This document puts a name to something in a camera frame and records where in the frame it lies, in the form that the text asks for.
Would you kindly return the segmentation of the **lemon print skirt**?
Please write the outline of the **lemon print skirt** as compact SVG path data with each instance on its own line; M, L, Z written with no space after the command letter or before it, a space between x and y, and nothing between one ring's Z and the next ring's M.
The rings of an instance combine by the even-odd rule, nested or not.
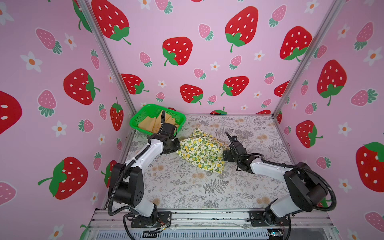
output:
M176 154L193 166L207 172L223 172L224 151L228 147L212 135L195 129L189 138L180 141L180 146Z

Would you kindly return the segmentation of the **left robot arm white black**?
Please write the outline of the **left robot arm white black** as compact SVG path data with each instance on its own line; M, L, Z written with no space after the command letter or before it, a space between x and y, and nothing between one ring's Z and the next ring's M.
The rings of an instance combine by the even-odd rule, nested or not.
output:
M157 206L144 197L144 171L157 156L175 153L181 148L176 138L177 131L175 125L161 124L158 133L147 136L148 142L138 154L113 167L108 192L109 216L128 210L152 222L156 221Z

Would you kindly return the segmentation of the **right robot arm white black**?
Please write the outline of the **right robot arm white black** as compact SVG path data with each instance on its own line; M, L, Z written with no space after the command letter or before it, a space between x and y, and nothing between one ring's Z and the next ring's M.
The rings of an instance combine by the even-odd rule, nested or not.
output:
M231 142L230 149L223 151L223 157L227 162L236 163L237 171L264 175L287 185L289 193L265 208L269 222L291 214L311 212L331 193L331 187L307 164L286 165L267 161L262 154L248 154L238 141Z

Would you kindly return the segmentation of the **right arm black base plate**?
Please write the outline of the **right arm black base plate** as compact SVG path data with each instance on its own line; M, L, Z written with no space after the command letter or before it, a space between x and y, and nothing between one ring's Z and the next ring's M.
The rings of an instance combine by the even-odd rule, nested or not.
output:
M246 222L250 222L253 227L289 227L291 222L289 217L276 217L272 212L249 211Z

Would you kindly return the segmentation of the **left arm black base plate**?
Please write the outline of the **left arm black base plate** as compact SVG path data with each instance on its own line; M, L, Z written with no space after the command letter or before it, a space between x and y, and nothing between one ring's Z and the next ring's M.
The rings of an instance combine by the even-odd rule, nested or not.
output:
M154 212L150 217L141 215L134 217L131 221L131 228L159 228L169 226L172 221L172 212Z

